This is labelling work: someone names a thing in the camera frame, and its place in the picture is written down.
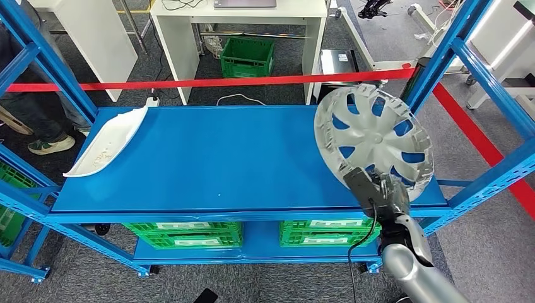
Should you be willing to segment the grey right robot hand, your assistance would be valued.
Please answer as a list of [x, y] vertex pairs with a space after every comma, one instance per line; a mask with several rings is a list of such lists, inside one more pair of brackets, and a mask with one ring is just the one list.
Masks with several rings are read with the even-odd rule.
[[400, 177], [376, 172], [373, 182], [377, 189], [373, 203], [380, 223], [394, 221], [401, 215], [409, 215], [408, 190]]

